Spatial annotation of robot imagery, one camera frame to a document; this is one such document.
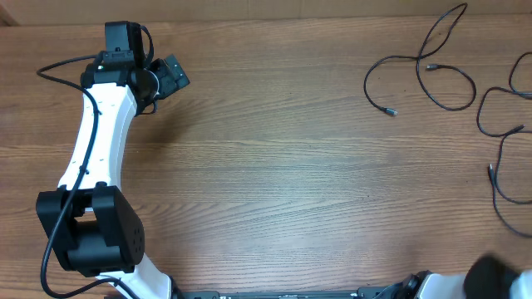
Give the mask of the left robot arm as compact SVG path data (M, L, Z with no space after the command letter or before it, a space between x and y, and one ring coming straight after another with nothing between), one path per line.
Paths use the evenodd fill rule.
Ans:
M70 162L57 188L37 196L47 235L42 268L55 257L91 287L109 284L124 298L179 298L175 280L146 254L143 224L121 190L121 167L132 120L154 114L189 79L175 56L155 58L139 23L108 22L105 38L74 84L84 111Z

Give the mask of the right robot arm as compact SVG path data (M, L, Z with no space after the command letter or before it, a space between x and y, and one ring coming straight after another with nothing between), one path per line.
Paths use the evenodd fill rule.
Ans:
M531 271L496 255L480 257L465 274L424 271L409 276L392 293L403 299L531 299Z

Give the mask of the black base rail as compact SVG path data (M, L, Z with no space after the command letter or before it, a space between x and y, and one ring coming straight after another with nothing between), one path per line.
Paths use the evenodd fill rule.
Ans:
M222 293L177 290L176 294L170 296L171 299L399 299L414 297L413 293L404 292L400 283L388 287L359 287L350 291Z

